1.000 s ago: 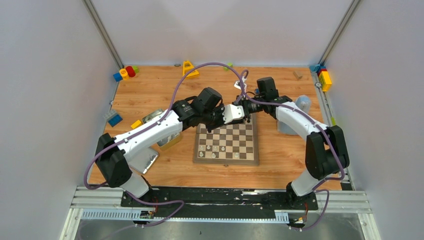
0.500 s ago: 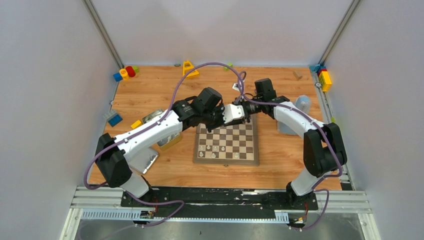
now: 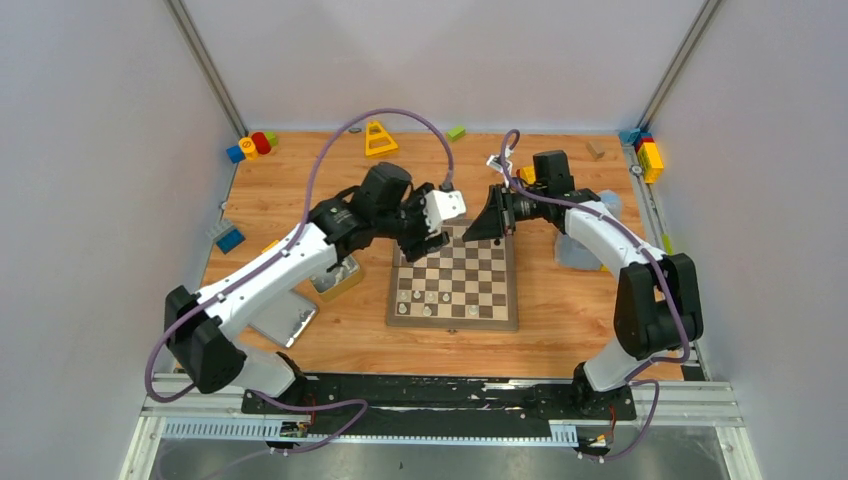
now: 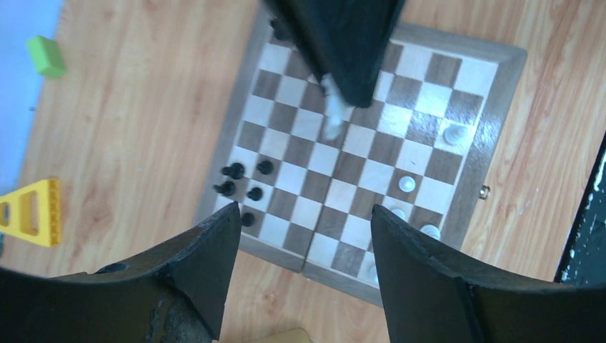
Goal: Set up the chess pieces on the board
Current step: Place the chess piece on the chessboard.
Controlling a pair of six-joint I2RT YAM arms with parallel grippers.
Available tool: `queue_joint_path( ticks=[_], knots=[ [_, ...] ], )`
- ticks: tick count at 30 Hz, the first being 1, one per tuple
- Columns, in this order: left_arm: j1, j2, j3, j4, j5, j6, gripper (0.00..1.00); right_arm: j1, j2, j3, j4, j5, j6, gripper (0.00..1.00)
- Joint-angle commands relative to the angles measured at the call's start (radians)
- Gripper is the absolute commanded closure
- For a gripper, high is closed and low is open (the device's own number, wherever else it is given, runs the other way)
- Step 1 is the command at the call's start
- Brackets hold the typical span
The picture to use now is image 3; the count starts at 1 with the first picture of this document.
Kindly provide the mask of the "wooden chess board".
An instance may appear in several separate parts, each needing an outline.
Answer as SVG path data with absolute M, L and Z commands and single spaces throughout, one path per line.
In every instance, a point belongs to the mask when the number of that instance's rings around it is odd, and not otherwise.
M 467 219 L 442 227 L 449 243 L 415 262 L 394 248 L 386 323 L 446 330 L 518 330 L 513 238 L 465 242 Z

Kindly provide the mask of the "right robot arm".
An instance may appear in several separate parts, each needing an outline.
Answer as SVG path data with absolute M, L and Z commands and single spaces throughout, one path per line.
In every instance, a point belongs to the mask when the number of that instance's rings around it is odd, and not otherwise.
M 623 225 L 590 189 L 579 189 L 562 150 L 533 157 L 535 182 L 493 185 L 464 241 L 500 239 L 518 222 L 544 219 L 586 247 L 617 281 L 615 336 L 574 370 L 571 403 L 584 417 L 609 407 L 635 376 L 655 363 L 685 362 L 704 331 L 694 261 L 668 254 Z

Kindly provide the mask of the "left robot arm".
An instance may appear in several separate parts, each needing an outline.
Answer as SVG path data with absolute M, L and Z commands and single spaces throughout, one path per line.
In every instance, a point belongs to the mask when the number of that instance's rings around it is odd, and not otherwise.
M 237 343 L 240 333 L 302 281 L 339 265 L 376 238 L 397 242 L 410 261 L 444 247 L 442 224 L 464 215 L 460 191 L 413 187 L 403 168 L 381 162 L 362 183 L 319 202 L 279 244 L 196 293 L 179 286 L 165 302 L 164 345 L 202 394 L 227 386 L 259 391 L 283 413 L 298 411 L 306 386 L 282 353 Z

